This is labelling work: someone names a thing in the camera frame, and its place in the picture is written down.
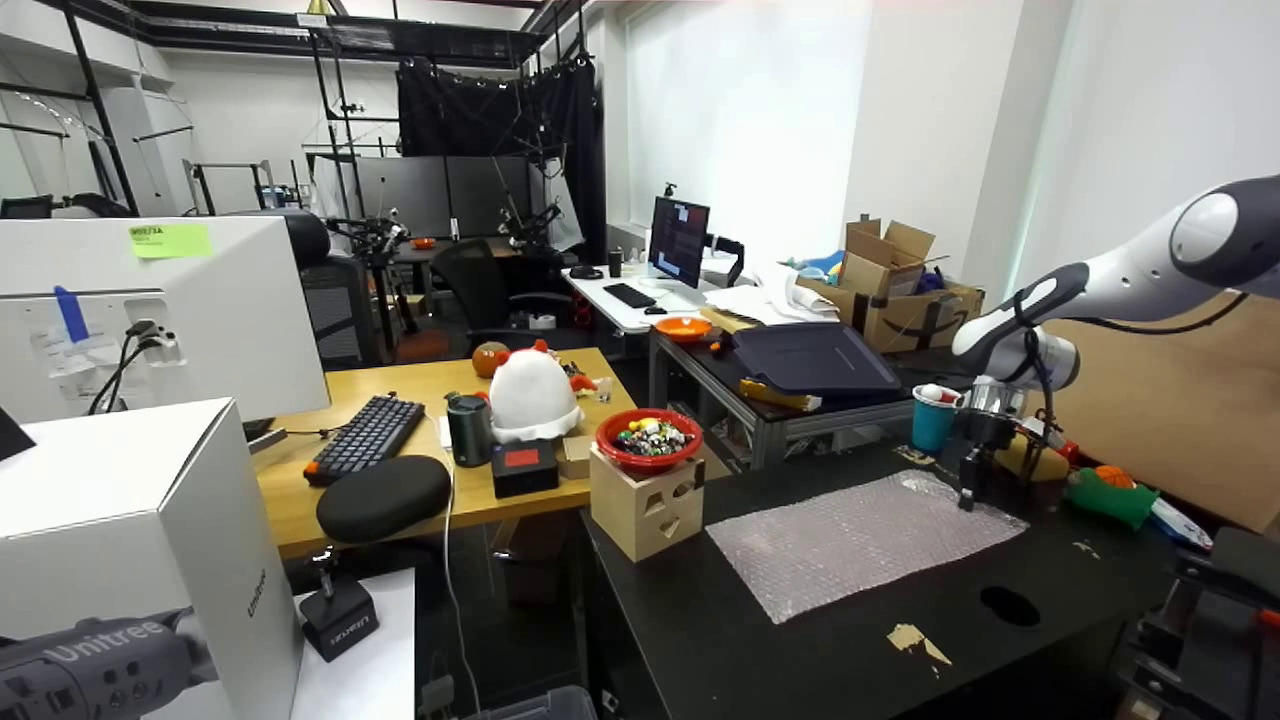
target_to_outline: computer monitor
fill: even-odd
[[[0,224],[0,410],[83,416],[126,329],[163,349],[118,375],[125,410],[231,397],[238,420],[326,406],[285,218]]]
[[[653,205],[648,266],[695,289],[704,273],[713,210],[658,196]]]

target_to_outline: keyboard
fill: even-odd
[[[606,296],[631,304],[631,309],[653,309],[656,300],[637,294],[631,285],[605,285]]]
[[[372,397],[322,452],[302,470],[308,486],[322,489],[340,478],[362,473],[399,457],[428,410],[395,397]]]

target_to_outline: orange object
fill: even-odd
[[[473,352],[473,367],[474,367],[478,380],[490,380],[490,372],[502,367],[508,358],[512,358],[508,345],[483,339],[483,345],[474,345],[474,352]]]
[[[606,416],[596,427],[596,450],[612,443],[631,420],[642,420],[642,416],[656,416],[656,420],[672,425],[684,441],[704,441],[704,427],[684,414],[672,414],[672,410],[626,410],[626,414]]]
[[[1117,486],[1117,489],[1136,486],[1136,478],[1128,478],[1128,470],[1121,470],[1121,464],[1099,464],[1091,473],[1097,473],[1097,481]]]
[[[704,315],[664,315],[653,323],[664,333],[672,345],[709,345],[714,329]]]

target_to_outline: cable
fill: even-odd
[[[1232,315],[1245,300],[1246,300],[1246,294],[1232,296],[1221,311],[1212,311],[1212,315],[1202,315],[1195,323],[1180,323],[1180,329],[1141,329],[1141,323],[1117,323],[1117,322],[1099,322],[1099,315],[1084,315],[1084,323],[1110,329],[1110,333],[1131,333],[1131,335],[1182,335],[1182,333],[1195,333],[1195,329],[1206,329],[1206,323]]]
[[[118,380],[125,380],[126,363],[149,349],[149,345],[139,345],[139,349],[126,352],[131,339],[137,339],[137,335],[125,335],[118,361],[117,361],[112,375],[97,388],[97,397],[87,399],[83,416],[97,416],[107,392],[112,392],[107,414],[117,410],[117,399],[118,399]]]
[[[447,511],[442,511],[442,594],[447,594],[447,603],[453,603],[454,652],[462,659],[473,705],[474,705],[473,715],[478,715],[478,708],[483,708],[478,705],[478,685],[474,685],[474,669],[473,669],[473,652],[467,652],[462,607],[454,603],[453,565],[447,565],[447,521],[453,521],[453,511],[454,511],[454,489],[447,489]]]
[[[99,406],[107,399],[107,392],[112,392],[107,414],[118,406],[118,385],[125,385],[126,363],[139,361],[149,349],[160,349],[157,335],[163,335],[163,323],[157,323],[157,322],[126,323],[126,333],[118,339],[117,372],[97,388],[83,416],[97,416]]]

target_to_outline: paper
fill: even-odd
[[[126,248],[137,259],[206,255],[206,224],[137,224]]]
[[[766,296],[766,289],[714,289],[704,296],[714,311],[746,315],[755,323],[835,323],[835,315],[790,309],[790,304]]]
[[[731,517],[713,542],[773,624],[899,577],[974,556],[1027,525],[957,508],[933,473],[896,473],[802,504]]]

